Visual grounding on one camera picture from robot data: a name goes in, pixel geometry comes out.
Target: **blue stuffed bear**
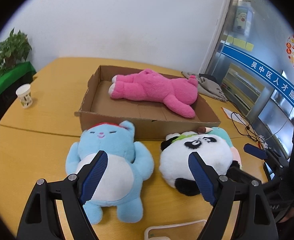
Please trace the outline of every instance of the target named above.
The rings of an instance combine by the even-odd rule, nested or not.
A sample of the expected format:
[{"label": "blue stuffed bear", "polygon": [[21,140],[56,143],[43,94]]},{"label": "blue stuffed bear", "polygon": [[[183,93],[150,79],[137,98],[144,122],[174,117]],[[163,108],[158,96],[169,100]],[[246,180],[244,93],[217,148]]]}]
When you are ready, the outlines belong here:
[{"label": "blue stuffed bear", "polygon": [[84,210],[91,224],[103,217],[101,207],[117,206],[119,220],[135,223],[143,217],[140,191],[143,181],[154,170],[151,153],[141,142],[134,142],[135,127],[129,121],[117,124],[100,123],[85,130],[66,159],[66,173],[78,173],[92,161],[98,151],[108,155],[108,165],[91,200]]}]

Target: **blue sign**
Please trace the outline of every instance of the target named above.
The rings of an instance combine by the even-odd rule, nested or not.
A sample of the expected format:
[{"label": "blue sign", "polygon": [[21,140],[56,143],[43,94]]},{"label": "blue sign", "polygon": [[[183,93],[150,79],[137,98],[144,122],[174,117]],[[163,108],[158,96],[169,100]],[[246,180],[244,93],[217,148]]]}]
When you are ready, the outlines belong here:
[{"label": "blue sign", "polygon": [[277,71],[255,57],[226,44],[221,53],[239,62],[272,85],[294,108],[294,85]]}]

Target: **metal screw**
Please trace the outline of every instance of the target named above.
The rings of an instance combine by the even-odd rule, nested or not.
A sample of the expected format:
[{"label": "metal screw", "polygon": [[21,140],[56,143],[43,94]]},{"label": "metal screw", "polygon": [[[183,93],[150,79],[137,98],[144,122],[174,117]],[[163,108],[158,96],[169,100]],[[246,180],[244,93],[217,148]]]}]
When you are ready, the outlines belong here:
[{"label": "metal screw", "polygon": [[228,177],[225,176],[225,175],[220,175],[220,176],[219,176],[219,179],[220,179],[221,181],[227,181],[227,180],[228,180]]},{"label": "metal screw", "polygon": [[251,184],[252,184],[254,187],[259,186],[259,182],[257,182],[255,179],[254,179],[253,181],[251,181]]},{"label": "metal screw", "polygon": [[36,183],[37,183],[38,185],[41,185],[41,184],[43,184],[44,182],[45,182],[44,179],[39,179]]},{"label": "metal screw", "polygon": [[71,181],[75,180],[76,178],[77,178],[77,175],[76,174],[70,174],[68,176],[68,179],[71,180]]}]

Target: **yellow sticky note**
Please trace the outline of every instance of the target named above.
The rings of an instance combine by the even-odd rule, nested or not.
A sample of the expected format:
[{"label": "yellow sticky note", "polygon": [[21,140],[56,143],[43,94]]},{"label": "yellow sticky note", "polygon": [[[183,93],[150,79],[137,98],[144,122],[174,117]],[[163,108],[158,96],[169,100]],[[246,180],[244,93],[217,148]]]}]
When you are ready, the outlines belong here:
[{"label": "yellow sticky note", "polygon": [[226,42],[233,43],[234,38],[232,36],[228,36]]},{"label": "yellow sticky note", "polygon": [[254,46],[253,44],[247,42],[247,44],[245,45],[245,50],[252,51],[253,50],[253,46]]},{"label": "yellow sticky note", "polygon": [[245,48],[245,41],[234,38],[234,45],[244,49]]}]

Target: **blue bear's face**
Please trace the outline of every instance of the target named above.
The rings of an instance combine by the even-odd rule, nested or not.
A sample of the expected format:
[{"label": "blue bear's face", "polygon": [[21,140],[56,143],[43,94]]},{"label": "blue bear's face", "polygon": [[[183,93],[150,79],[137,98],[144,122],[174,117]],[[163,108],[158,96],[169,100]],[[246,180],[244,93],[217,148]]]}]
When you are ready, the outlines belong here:
[{"label": "blue bear's face", "polygon": [[133,162],[135,159],[134,134],[135,127],[129,121],[124,121],[119,126],[101,124],[85,130],[78,144],[80,159],[103,150]]}]

